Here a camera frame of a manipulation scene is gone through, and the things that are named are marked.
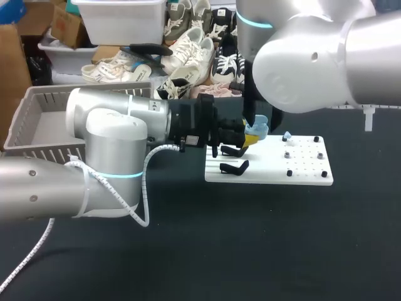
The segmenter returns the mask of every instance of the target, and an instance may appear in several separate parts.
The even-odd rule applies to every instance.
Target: white storage bin
[[[210,0],[211,5],[227,5],[235,4],[236,0]]]
[[[91,59],[95,54],[96,48],[71,48],[52,47],[49,43],[52,40],[43,39],[38,48],[43,50],[48,56],[53,70],[61,74],[75,74],[81,75],[81,68],[85,65],[92,64]]]
[[[71,0],[94,45],[162,44],[166,0]]]

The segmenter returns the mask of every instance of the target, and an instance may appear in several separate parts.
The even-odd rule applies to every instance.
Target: cardboard box
[[[42,36],[50,28],[53,20],[54,4],[26,3],[26,14],[17,23],[18,34],[23,42],[26,56],[43,56],[38,49]]]
[[[96,53],[93,55],[92,64],[97,64],[104,58],[112,58],[120,51],[119,46],[99,46]]]
[[[65,0],[50,0],[50,2],[55,4],[55,5],[57,5],[57,4],[60,4],[62,2],[66,2],[66,1]]]
[[[15,110],[31,86],[25,56],[40,56],[38,42],[53,20],[53,3],[25,5],[26,14],[17,24],[0,26],[0,149],[7,138]]]
[[[65,11],[66,3],[55,6],[51,35],[71,48],[80,48],[88,39],[80,17]]]
[[[0,45],[0,149],[3,149],[15,110],[31,86],[31,77],[15,25],[0,26]]]

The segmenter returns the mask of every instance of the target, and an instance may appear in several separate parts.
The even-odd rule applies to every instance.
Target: white sneaker
[[[201,76],[198,66],[183,66],[155,90],[154,99],[181,99],[198,82]]]
[[[124,65],[127,67],[131,67],[135,62],[139,61],[139,59],[136,56],[119,50],[114,57],[104,58],[100,61],[110,65]]]
[[[209,70],[211,68],[214,57],[214,43],[210,38],[205,38],[200,45],[193,45],[192,55],[189,57],[185,66],[198,66],[200,71],[200,78],[197,85],[203,84],[209,77]]]
[[[87,65],[82,67],[82,77],[88,83],[121,83],[147,80],[152,72],[148,65],[140,65],[134,72],[127,71],[124,65]]]
[[[164,72],[171,75],[176,69],[187,63],[192,54],[192,45],[199,44],[204,37],[202,28],[193,27],[187,30],[172,46],[169,48],[173,51],[170,56],[163,56],[161,63],[165,66]]]

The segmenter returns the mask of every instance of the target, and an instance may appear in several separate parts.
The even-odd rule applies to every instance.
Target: sneaker
[[[178,3],[169,3],[167,12],[169,20],[164,28],[164,41],[172,45],[188,30],[192,3],[190,0],[179,0]]]
[[[245,81],[245,59],[239,52],[237,56],[237,82],[244,83],[244,81]]]
[[[187,30],[177,42],[170,46],[173,54],[162,57],[161,63],[164,65],[164,72],[171,75],[176,69],[184,66],[192,54],[193,44],[200,44],[203,37],[201,28],[193,27]]]
[[[212,12],[211,33],[207,36],[218,45],[222,37],[230,32],[232,12],[227,8],[215,9]]]
[[[200,77],[199,67],[184,66],[156,89],[154,99],[181,99],[197,83]]]
[[[231,83],[237,77],[237,46],[228,33],[221,40],[211,70],[212,83]]]
[[[199,67],[200,78],[195,84],[196,86],[204,83],[209,76],[209,70],[214,58],[214,44],[212,39],[204,38],[199,45],[194,44],[193,46],[192,55],[189,57],[185,66],[195,65]]]
[[[117,54],[112,58],[104,58],[100,60],[100,62],[106,63],[108,65],[123,65],[126,67],[131,67],[137,61],[139,61],[139,59],[136,56],[130,55],[121,50],[119,50]]]
[[[126,66],[101,62],[99,65],[84,66],[81,72],[88,83],[121,83],[147,80],[152,69],[147,65],[140,65],[134,72],[129,72]]]
[[[211,32],[212,9],[209,0],[198,0],[190,17],[189,27],[200,27],[205,34]]]
[[[236,40],[236,44],[238,45],[238,29],[237,29],[237,12],[234,13],[232,17],[232,31],[231,34],[233,35],[234,39]]]

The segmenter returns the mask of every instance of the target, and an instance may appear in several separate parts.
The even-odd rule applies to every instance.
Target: cable
[[[80,161],[76,156],[71,156],[71,161],[67,162],[65,166],[74,166],[74,167],[79,167],[83,170],[84,173],[84,181],[86,182],[88,180],[88,177],[85,176],[86,171],[89,172],[96,180],[98,180],[102,185],[106,187],[107,190],[109,190],[114,197],[120,202],[120,204],[128,211],[130,216],[137,221],[138,224],[140,224],[142,227],[147,227],[149,225],[149,206],[148,206],[148,193],[147,193],[147,188],[146,188],[146,171],[148,167],[148,163],[150,159],[153,157],[154,154],[160,152],[160,151],[180,151],[179,147],[176,145],[161,145],[156,147],[154,150],[149,152],[149,154],[146,156],[145,161],[143,163],[143,174],[142,174],[142,194],[143,194],[143,210],[145,211],[145,221],[143,221],[136,213],[135,211],[130,207],[130,205],[127,204],[127,202],[119,195],[118,192],[113,188],[112,185],[107,181],[106,178],[102,177],[97,173],[94,169],[90,168],[87,166],[84,162]],[[0,286],[0,294],[6,289],[6,287],[11,283],[11,281],[15,278],[15,276],[26,266],[26,264],[34,257],[36,252],[40,249],[40,247],[43,245],[44,241],[46,241],[47,237],[50,234],[51,229],[53,228],[53,224],[55,223],[55,219],[51,218],[49,219],[48,226],[46,227],[42,237],[40,240],[37,242],[35,247],[29,252],[27,257],[16,267],[16,269],[10,274],[10,276],[7,277],[7,279],[1,284]]]
[[[148,163],[154,154],[164,151],[180,151],[179,147],[176,145],[161,145],[156,147],[154,150],[149,152],[143,163],[143,174],[142,174],[142,195],[143,195],[143,210],[145,211],[145,220],[142,220],[135,211],[127,204],[127,202],[121,197],[121,195],[113,188],[113,186],[107,181],[107,179],[101,176],[94,169],[87,166],[84,162],[80,161],[76,156],[71,156],[71,161],[67,162],[65,166],[75,166],[81,168],[83,171],[87,170],[96,180],[100,182],[107,190],[111,192],[112,195],[117,199],[117,201],[123,206],[124,209],[128,211],[130,216],[137,221],[142,227],[147,227],[149,225],[149,206],[148,206],[148,194],[146,188],[146,170]]]
[[[29,252],[27,257],[15,268],[15,270],[7,277],[7,279],[0,285],[0,294],[6,289],[6,287],[10,284],[10,282],[15,278],[15,276],[26,266],[26,264],[34,257],[36,252],[43,245],[44,241],[50,234],[51,229],[53,228],[53,224],[55,223],[55,219],[49,219],[48,226],[46,227],[42,237],[37,242],[37,244],[33,247],[33,249]]]

